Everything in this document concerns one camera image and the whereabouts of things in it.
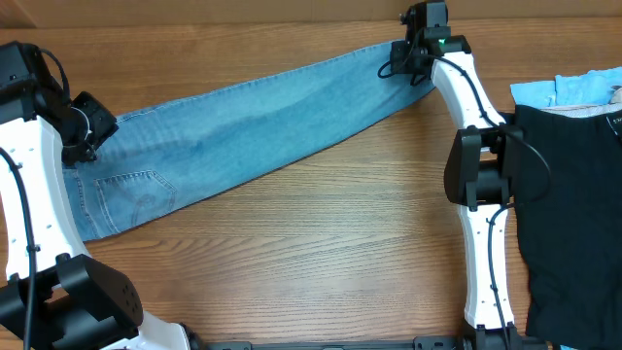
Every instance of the black bracket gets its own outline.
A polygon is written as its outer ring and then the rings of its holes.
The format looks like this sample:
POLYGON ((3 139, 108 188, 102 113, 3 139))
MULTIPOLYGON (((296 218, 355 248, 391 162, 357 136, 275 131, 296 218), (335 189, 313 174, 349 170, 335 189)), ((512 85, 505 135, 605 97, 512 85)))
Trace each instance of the black bracket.
POLYGON ((414 350, 454 350, 455 336, 417 336, 412 342, 414 350))
MULTIPOLYGON (((510 350, 548 350, 546 341, 530 336, 521 336, 511 322, 505 328, 508 332, 510 350)), ((463 336, 456 344, 457 350, 505 350, 503 330, 486 330, 483 326, 474 329, 466 321, 463 336)))
POLYGON ((447 5, 444 0, 429 0, 411 6, 400 17, 406 25, 406 38, 391 45, 391 72, 429 77, 433 58, 416 54, 443 56, 446 53, 471 53, 467 38, 452 36, 447 25, 447 5))
POLYGON ((0 124, 41 116, 60 135, 65 164, 96 160, 95 151, 117 131, 117 120, 86 92, 71 101, 62 70, 61 75, 65 89, 50 74, 35 45, 12 42, 0 46, 0 124))
MULTIPOLYGON (((32 347, 36 350, 99 349, 138 335, 143 307, 124 274, 90 257, 63 254, 38 272, 32 347), (55 301, 52 288, 66 297, 55 301)), ((12 276, 0 289, 0 324, 23 339, 29 278, 12 276)))
POLYGON ((445 166, 445 194, 450 202, 477 210, 479 204, 506 204, 513 196, 518 176, 523 132, 514 125, 478 129, 469 126, 458 130, 445 166), (497 159, 480 160, 482 149, 489 148, 497 159))
POLYGON ((253 350, 253 345, 248 341, 209 343, 207 350, 253 350))

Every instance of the black shirt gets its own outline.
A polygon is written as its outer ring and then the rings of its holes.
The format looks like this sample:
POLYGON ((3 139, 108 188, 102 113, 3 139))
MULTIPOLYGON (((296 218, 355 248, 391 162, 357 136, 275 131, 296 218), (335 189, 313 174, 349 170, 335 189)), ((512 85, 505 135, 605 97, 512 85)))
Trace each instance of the black shirt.
MULTIPOLYGON (((517 106, 514 123, 553 174, 549 195, 518 206, 530 271, 527 334, 579 349, 622 349, 622 143, 607 117, 571 119, 517 106)), ((529 201, 546 172, 521 153, 515 200, 529 201)))

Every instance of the blue fabric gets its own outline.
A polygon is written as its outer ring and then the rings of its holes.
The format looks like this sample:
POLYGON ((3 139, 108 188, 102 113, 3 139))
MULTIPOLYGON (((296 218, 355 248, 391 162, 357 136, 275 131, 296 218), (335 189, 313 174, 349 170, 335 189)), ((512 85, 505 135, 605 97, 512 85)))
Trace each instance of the blue fabric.
POLYGON ((432 90, 381 80, 381 44, 118 117, 99 160, 63 170, 83 240, 144 224, 319 152, 432 90))
POLYGON ((570 105, 604 105, 611 101, 614 86, 622 85, 622 67, 590 71, 577 77, 556 76, 544 81, 510 86, 516 104, 535 108, 570 105))

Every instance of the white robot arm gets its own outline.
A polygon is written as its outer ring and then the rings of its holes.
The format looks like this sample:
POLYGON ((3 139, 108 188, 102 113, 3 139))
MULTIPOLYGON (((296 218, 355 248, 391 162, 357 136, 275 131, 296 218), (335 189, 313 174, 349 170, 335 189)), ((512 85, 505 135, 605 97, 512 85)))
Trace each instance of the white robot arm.
POLYGON ((120 272, 89 257, 71 212, 62 163, 92 160, 116 131, 114 117, 87 93, 73 102, 54 84, 42 51, 32 45, 0 47, 0 148, 17 168, 0 161, 0 194, 9 238, 7 279, 0 289, 0 323, 24 339, 26 295, 36 276, 32 330, 35 349, 198 350, 203 345, 183 325, 143 311, 138 293, 120 272), (14 171, 25 193, 20 193, 14 171), (30 271, 21 205, 29 206, 36 250, 30 271), (44 302, 52 290, 68 293, 44 302))
MULTIPOLYGON (((513 350, 523 349, 513 327, 506 287, 507 213, 500 210, 509 200, 511 190, 503 178, 506 174, 498 174, 499 166, 479 165, 480 152, 492 147, 486 140, 491 135, 494 139, 502 136, 496 134, 491 123, 501 124, 504 119, 492 107, 477 79, 466 40, 450 37, 444 2, 422 4, 415 5, 402 18, 409 26, 407 40, 394 43, 392 74, 423 74, 431 78, 459 129, 445 170, 446 191, 450 201, 458 204, 456 209, 466 246, 468 331, 457 347, 490 350, 510 348, 511 344, 513 350), (415 23, 415 10, 419 18, 426 18, 425 23, 415 23), (420 31, 424 33, 421 36, 417 35, 420 31), (415 52, 411 56, 415 44, 420 49, 420 41, 432 51, 415 52), (464 74, 470 77, 472 85, 464 74), (476 160, 475 167, 468 165, 465 155, 476 160), (484 180, 491 181, 482 184, 478 176, 488 176, 484 180), (494 229, 492 240, 488 234, 491 228, 494 229), (492 254, 492 265, 489 254, 492 254), (491 288, 491 269, 497 280, 497 296, 491 288)), ((51 346, 57 350, 203 349, 200 338, 185 326, 165 323, 143 311, 127 277, 90 258, 76 230, 63 182, 62 163, 93 160, 94 151, 116 130, 114 117, 84 92, 73 102, 68 100, 68 86, 64 84, 61 89, 54 85, 38 48, 11 43, 0 47, 0 57, 6 58, 3 62, 14 63, 0 67, 0 77, 11 77, 7 82, 0 82, 0 148, 18 165, 18 169, 11 169, 0 163, 0 194, 9 235, 9 285, 0 289, 0 306, 11 306, 0 307, 0 323, 24 338, 26 301, 22 296, 31 276, 36 274, 39 304, 52 296, 54 288, 62 287, 68 296, 35 310, 33 322, 38 332, 36 339, 32 339, 35 349, 51 346), (14 171, 21 175, 30 203, 36 271, 28 268, 27 232, 14 171)), ((506 152, 510 144, 509 140, 504 143, 506 152)))
MULTIPOLYGON (((493 108, 477 78, 473 55, 465 52, 450 52, 443 57, 467 71, 475 83, 490 120, 496 124, 505 123, 503 117, 493 108)), ((442 94, 457 129, 466 129, 472 125, 478 129, 491 127, 481 118, 481 113, 471 88, 465 77, 456 68, 436 60, 432 66, 432 82, 442 94)), ((495 302, 495 295, 490 288, 488 229, 489 221, 501 206, 499 204, 480 205, 477 211, 471 211, 464 205, 457 205, 456 207, 465 237, 467 280, 465 319, 474 328, 483 325, 487 330, 500 329, 501 320, 495 302)), ((493 240, 493 266, 505 322, 513 324, 514 316, 509 303, 505 273, 504 232, 506 219, 507 212, 501 213, 496 219, 496 227, 498 229, 496 231, 496 239, 493 240)))

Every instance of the clothing label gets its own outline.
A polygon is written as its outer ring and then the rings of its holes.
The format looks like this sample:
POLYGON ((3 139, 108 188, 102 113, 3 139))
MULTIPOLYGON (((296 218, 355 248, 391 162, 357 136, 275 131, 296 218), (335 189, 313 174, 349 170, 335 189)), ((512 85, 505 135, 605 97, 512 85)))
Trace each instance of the clothing label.
POLYGON ((616 113, 613 116, 607 116, 606 120, 609 122, 609 126, 611 126, 615 136, 622 138, 622 116, 616 113))

